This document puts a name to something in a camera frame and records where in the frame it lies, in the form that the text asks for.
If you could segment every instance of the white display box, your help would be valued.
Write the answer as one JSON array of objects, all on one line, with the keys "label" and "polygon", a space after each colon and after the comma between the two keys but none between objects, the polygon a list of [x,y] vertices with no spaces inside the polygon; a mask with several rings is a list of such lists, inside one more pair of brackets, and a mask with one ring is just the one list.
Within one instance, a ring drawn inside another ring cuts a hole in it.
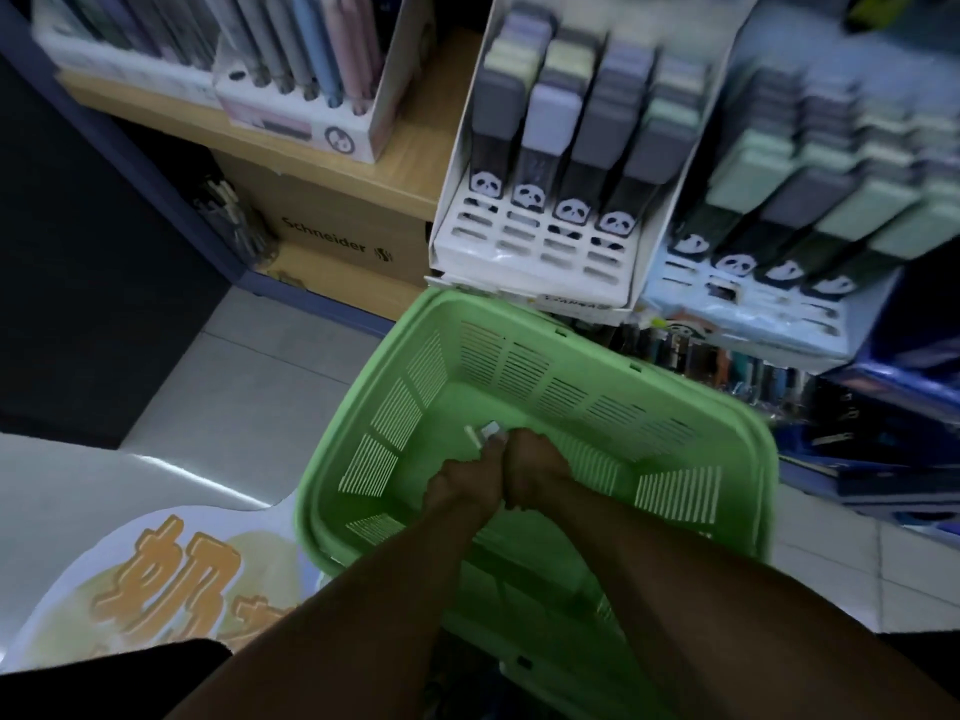
[{"label": "white display box", "polygon": [[[960,111],[960,66],[931,57],[881,33],[849,36],[836,21],[809,9],[764,3],[740,31],[730,71],[754,59],[856,82],[861,95],[915,101],[955,115]],[[663,238],[635,309],[651,311],[668,327],[714,346],[739,351],[782,368],[810,374],[851,362],[900,277],[891,272],[870,287],[833,302],[739,278],[667,251]]]},{"label": "white display box", "polygon": [[213,73],[122,50],[108,43],[71,37],[47,0],[33,0],[32,35],[57,68],[125,83],[191,104],[220,108]]},{"label": "white display box", "polygon": [[654,308],[670,330],[810,374],[853,359],[900,276],[893,272],[833,302],[804,295],[799,287],[785,290],[750,275],[731,276],[709,260],[672,255],[666,245],[654,254],[641,305]]},{"label": "white display box", "polygon": [[[483,52],[515,1],[493,0]],[[709,112],[734,38],[757,0],[526,1],[554,10],[562,25],[642,40],[674,55],[709,62]],[[477,68],[482,59],[481,53]],[[513,182],[503,188],[501,199],[472,192],[472,111],[473,83],[430,235],[430,266],[442,272],[432,284],[482,291],[594,324],[624,323],[639,301],[695,151],[678,180],[621,240],[594,227],[595,213],[578,226],[552,216],[552,201],[542,215],[512,205]],[[622,249],[611,249],[610,244]]]},{"label": "white display box", "polygon": [[398,105],[422,71],[435,36],[432,1],[403,0],[376,97],[362,115],[356,115],[346,99],[336,108],[331,108],[323,95],[306,100],[300,87],[286,95],[272,82],[258,88],[222,36],[214,85],[223,110],[235,126],[373,164],[390,139]]}]

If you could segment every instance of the green shopping basket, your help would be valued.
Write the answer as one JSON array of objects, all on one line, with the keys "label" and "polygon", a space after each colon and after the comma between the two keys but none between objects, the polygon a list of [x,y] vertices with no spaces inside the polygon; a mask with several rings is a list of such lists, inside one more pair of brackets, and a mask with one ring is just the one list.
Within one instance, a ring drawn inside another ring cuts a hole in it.
[{"label": "green shopping basket", "polygon": [[[637,363],[542,314],[427,289],[350,388],[296,503],[303,549],[336,575],[420,513],[464,431],[497,421],[547,435],[577,480],[764,558],[777,481],[769,431],[748,407]],[[571,717],[666,715],[611,607],[566,536],[500,510],[463,563],[447,629]]]}]

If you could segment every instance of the blue shelf frame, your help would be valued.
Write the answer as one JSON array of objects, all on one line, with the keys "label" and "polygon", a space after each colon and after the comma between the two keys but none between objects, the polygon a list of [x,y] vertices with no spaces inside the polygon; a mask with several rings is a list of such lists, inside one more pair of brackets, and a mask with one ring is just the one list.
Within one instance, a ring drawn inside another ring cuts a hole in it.
[{"label": "blue shelf frame", "polygon": [[385,336],[394,325],[389,318],[248,269],[110,116],[67,93],[56,79],[56,66],[34,42],[30,22],[9,0],[0,0],[0,55],[230,283],[374,336]]}]

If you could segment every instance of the forearm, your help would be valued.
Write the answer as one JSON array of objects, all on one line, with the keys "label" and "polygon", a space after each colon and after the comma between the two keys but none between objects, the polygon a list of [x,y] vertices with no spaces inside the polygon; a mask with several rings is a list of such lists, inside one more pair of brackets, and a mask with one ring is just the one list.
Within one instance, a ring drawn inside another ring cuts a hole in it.
[{"label": "forearm", "polygon": [[572,481],[543,496],[642,665],[688,716],[894,717],[951,698],[819,596]]},{"label": "forearm", "polygon": [[413,717],[460,562],[484,522],[464,501],[431,510],[238,653],[171,717]]}]

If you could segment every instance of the black object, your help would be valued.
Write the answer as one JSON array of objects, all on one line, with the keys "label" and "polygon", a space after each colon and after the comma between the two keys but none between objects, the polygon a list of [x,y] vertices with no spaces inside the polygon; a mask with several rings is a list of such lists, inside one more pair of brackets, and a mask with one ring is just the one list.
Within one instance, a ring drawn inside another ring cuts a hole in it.
[{"label": "black object", "polygon": [[119,447],[230,283],[0,59],[0,430]]}]

